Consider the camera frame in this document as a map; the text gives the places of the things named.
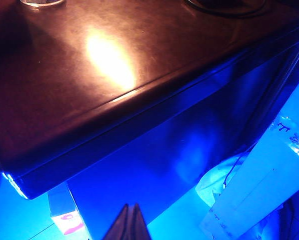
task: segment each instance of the blue illuminated surface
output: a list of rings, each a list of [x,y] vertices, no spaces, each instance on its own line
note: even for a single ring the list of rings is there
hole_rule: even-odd
[[[148,231],[153,240],[207,240],[199,224],[209,209],[192,188],[148,224]]]

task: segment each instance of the floor tile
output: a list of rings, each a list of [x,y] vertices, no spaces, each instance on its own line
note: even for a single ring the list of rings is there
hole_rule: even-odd
[[[0,185],[0,240],[28,240],[52,224],[47,194],[25,200],[10,183]]]

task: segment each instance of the wire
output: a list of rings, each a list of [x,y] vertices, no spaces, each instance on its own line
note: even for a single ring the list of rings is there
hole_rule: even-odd
[[[267,0],[262,0],[262,3],[258,7],[254,8],[252,10],[243,11],[243,12],[236,12],[236,13],[230,13],[230,12],[224,12],[224,11],[217,11],[217,10],[209,9],[207,7],[204,7],[201,4],[197,4],[197,3],[193,2],[192,0],[184,0],[184,1],[188,5],[192,6],[193,8],[195,8],[195,9],[201,11],[201,12],[204,12],[206,14],[212,14],[212,15],[216,15],[216,16],[226,17],[226,18],[237,18],[237,17],[244,17],[244,16],[254,14],[254,13],[260,11],[262,8],[264,8],[264,6],[267,3]]]
[[[231,169],[229,170],[228,174],[226,175],[224,182],[223,182],[223,189],[225,189],[227,187],[226,181],[229,177],[229,175],[231,174],[231,172],[234,170],[235,166],[239,163],[240,159],[249,151],[251,150],[259,141],[257,140],[256,142],[254,142],[248,149],[246,149],[235,161],[235,163],[233,164],[233,166],[231,167]]]

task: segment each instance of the glossy surface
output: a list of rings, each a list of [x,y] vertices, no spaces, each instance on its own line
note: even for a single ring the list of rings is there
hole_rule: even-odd
[[[173,94],[187,74],[299,26],[299,6],[269,2],[262,16],[226,19],[181,0],[1,0],[1,168],[28,173]]]

